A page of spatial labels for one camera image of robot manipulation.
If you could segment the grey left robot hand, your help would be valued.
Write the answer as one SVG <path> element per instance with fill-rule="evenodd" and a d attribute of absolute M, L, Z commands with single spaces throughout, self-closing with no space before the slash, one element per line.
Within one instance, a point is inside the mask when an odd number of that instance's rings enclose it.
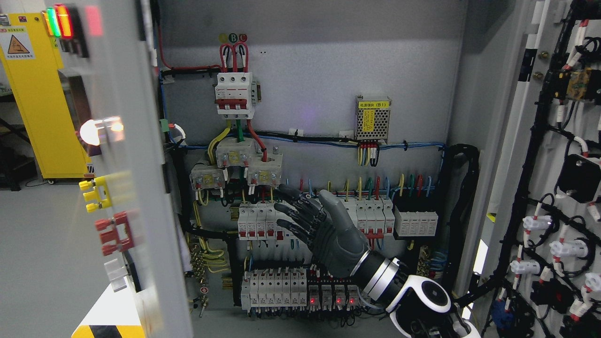
<path fill-rule="evenodd" d="M 277 190 L 285 203 L 275 204 L 275 209 L 291 219 L 279 218 L 277 225 L 307 244 L 333 276 L 350 277 L 369 245 L 342 200 L 327 190 L 321 190 L 317 200 L 287 184 Z"/>

